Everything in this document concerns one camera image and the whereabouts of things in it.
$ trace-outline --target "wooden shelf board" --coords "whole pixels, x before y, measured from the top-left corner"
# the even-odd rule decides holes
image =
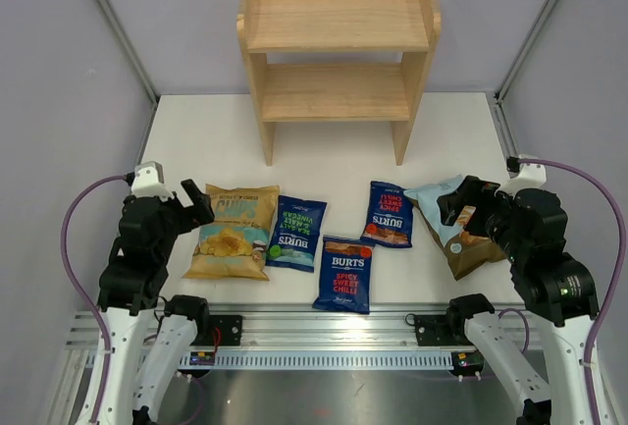
[[[262,120],[408,121],[400,64],[276,64],[264,83]]]
[[[249,52],[427,51],[419,0],[252,0]]]

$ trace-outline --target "chip bag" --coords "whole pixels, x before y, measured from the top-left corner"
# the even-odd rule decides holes
[[[412,246],[412,203],[403,197],[401,186],[371,182],[369,210],[361,239],[390,248]]]
[[[280,195],[266,266],[314,273],[314,255],[326,207],[327,202]]]
[[[472,236],[464,230],[475,208],[466,206],[452,226],[445,226],[441,222],[438,198],[456,191],[463,180],[458,175],[437,185],[420,186],[403,193],[423,215],[432,238],[445,254],[455,280],[464,278],[487,261],[495,262],[505,258],[490,239]]]
[[[373,246],[370,241],[324,236],[319,293],[312,307],[368,314]]]
[[[184,278],[250,278],[268,281],[266,247],[278,186],[222,189],[206,185],[216,219],[200,228]]]

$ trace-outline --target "wooden shelf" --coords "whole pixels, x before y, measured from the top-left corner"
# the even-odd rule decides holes
[[[400,64],[270,65],[262,119],[407,121]]]
[[[441,35],[438,0],[240,0],[237,39],[268,165],[283,121],[390,121],[403,161]],[[397,64],[273,64],[269,52],[398,51]]]
[[[253,0],[249,52],[429,49],[419,0]]]

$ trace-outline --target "dark blue chip bag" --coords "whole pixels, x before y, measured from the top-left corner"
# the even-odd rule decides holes
[[[372,242],[323,237],[318,298],[312,307],[368,314]]]
[[[401,186],[371,182],[366,227],[360,239],[390,248],[412,246],[412,202]]]
[[[327,202],[280,195],[266,266],[314,273],[314,255],[326,207]]]

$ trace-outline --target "yellow chip bag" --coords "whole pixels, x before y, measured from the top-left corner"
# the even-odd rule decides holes
[[[251,278],[264,273],[266,246],[279,197],[278,186],[222,189],[206,185],[216,219],[200,228],[184,278]]]

